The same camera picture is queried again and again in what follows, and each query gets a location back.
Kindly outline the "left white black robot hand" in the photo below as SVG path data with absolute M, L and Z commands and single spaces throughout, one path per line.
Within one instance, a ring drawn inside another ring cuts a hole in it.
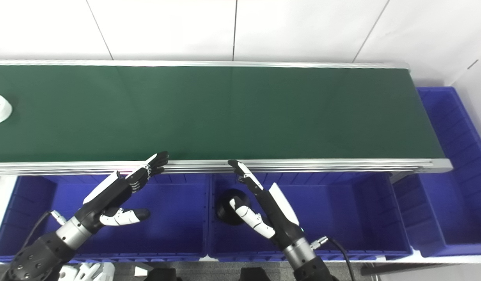
M 74 225 L 83 226 L 94 235 L 103 226 L 123 226 L 149 219 L 151 212 L 147 208 L 124 209 L 122 205 L 153 176 L 162 174 L 168 162 L 169 153 L 162 151 L 128 175 L 114 171 L 84 199 L 83 206 L 73 215 Z

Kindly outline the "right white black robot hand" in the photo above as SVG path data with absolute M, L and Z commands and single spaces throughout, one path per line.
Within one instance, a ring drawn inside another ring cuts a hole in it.
M 307 243 L 304 231 L 278 185 L 273 183 L 270 189 L 266 189 L 242 162 L 229 160 L 228 164 L 233 167 L 235 174 L 240 176 L 241 182 L 255 196 L 265 213 L 263 217 L 247 206 L 240 197 L 233 196 L 229 200 L 229 205 L 235 215 L 258 234 L 269 239 L 281 251 Z

